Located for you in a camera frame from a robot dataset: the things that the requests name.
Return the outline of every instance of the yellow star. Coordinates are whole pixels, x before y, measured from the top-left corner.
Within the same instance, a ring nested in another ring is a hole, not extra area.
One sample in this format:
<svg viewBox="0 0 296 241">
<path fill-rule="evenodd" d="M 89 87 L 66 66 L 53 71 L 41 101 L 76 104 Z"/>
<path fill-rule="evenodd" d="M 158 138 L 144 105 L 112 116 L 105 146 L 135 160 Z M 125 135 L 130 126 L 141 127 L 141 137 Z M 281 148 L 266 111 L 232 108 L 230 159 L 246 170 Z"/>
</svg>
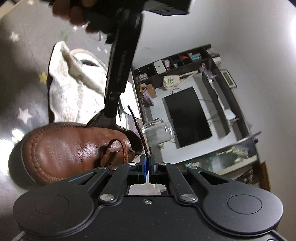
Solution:
<svg viewBox="0 0 296 241">
<path fill-rule="evenodd" d="M 47 83 L 47 74 L 45 72 L 42 72 L 42 74 L 39 75 L 39 82 L 40 83 Z"/>
</svg>

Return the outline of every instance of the picture frame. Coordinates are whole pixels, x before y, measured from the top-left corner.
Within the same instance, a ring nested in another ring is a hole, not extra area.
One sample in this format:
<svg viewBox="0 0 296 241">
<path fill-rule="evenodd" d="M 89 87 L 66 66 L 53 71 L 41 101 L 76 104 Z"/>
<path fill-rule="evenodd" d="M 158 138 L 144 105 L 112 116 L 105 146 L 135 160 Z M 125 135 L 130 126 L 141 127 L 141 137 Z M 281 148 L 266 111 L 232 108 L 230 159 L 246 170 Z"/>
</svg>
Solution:
<svg viewBox="0 0 296 241">
<path fill-rule="evenodd" d="M 228 84 L 229 88 L 233 89 L 233 88 L 237 88 L 237 84 L 234 82 L 232 76 L 230 75 L 230 73 L 228 72 L 227 69 L 221 69 L 221 74 L 223 76 L 223 78 L 225 79 L 226 83 Z"/>
</svg>

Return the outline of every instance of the white desk surface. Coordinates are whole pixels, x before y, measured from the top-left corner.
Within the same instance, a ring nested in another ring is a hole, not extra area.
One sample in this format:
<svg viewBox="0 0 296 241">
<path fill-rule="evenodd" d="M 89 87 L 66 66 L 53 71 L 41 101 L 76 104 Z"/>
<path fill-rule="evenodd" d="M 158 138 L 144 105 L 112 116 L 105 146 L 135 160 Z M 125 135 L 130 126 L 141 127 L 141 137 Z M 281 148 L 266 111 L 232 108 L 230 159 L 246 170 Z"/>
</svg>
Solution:
<svg viewBox="0 0 296 241">
<path fill-rule="evenodd" d="M 188 78 L 177 88 L 184 90 L 189 87 L 193 87 L 195 89 L 195 92 L 199 99 L 211 100 L 207 89 L 202 82 L 202 74 L 197 74 L 194 77 Z M 150 106 L 152 117 L 153 119 L 161 118 L 164 122 L 169 121 L 165 110 L 163 98 L 170 95 L 171 90 L 166 90 L 165 88 L 161 87 L 157 88 L 155 91 L 157 97 L 152 99 L 155 105 Z M 211 116 L 217 113 L 213 103 L 202 100 L 200 100 L 200 103 L 207 119 L 209 119 L 209 111 L 211 111 Z M 160 150 L 163 162 L 175 164 L 178 162 L 186 161 L 191 158 L 202 156 L 209 152 L 218 150 L 238 141 L 232 127 L 230 127 L 230 133 L 227 136 L 225 136 L 223 126 L 220 122 L 215 122 L 214 124 L 211 124 L 210 129 L 213 135 L 211 138 L 182 148 L 177 149 L 176 144 L 173 142 L 165 142 L 164 149 Z"/>
</svg>

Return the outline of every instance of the screw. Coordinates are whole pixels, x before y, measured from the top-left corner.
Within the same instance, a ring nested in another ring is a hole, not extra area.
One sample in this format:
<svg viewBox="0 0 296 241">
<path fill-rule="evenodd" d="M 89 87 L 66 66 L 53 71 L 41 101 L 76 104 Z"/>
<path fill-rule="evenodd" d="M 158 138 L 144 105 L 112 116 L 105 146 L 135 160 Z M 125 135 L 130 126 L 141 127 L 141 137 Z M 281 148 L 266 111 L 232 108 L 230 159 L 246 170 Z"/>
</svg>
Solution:
<svg viewBox="0 0 296 241">
<path fill-rule="evenodd" d="M 152 201 L 151 200 L 145 200 L 144 203 L 145 204 L 152 204 Z"/>
<path fill-rule="evenodd" d="M 112 194 L 109 194 L 109 193 L 102 194 L 100 196 L 100 199 L 103 200 L 103 201 L 106 201 L 106 202 L 112 201 L 112 200 L 114 200 L 114 198 L 115 197 Z"/>
<path fill-rule="evenodd" d="M 181 195 L 180 198 L 183 201 L 187 201 L 187 202 L 191 202 L 191 201 L 196 200 L 196 196 L 192 195 L 192 194 L 189 194 L 189 193 Z"/>
</svg>

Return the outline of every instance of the star pattern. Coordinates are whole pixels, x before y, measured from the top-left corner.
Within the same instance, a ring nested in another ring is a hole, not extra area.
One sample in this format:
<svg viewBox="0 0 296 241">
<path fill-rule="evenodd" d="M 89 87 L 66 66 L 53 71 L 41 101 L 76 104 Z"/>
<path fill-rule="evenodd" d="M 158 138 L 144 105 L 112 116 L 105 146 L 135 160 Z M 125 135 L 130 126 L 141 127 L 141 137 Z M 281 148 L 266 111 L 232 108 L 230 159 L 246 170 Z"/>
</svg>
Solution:
<svg viewBox="0 0 296 241">
<path fill-rule="evenodd" d="M 19 34 L 15 33 L 15 32 L 12 32 L 9 39 L 11 39 L 13 42 L 19 41 L 20 40 Z"/>
<path fill-rule="evenodd" d="M 42 73 L 39 75 L 39 82 L 40 82 L 40 83 L 47 84 L 47 74 L 46 74 L 45 72 L 42 72 Z"/>
<path fill-rule="evenodd" d="M 18 119 L 22 120 L 25 124 L 27 124 L 28 119 L 32 118 L 33 116 L 31 116 L 29 114 L 28 108 L 25 110 L 22 110 L 21 108 L 19 108 L 19 115 L 17 116 Z"/>
</svg>

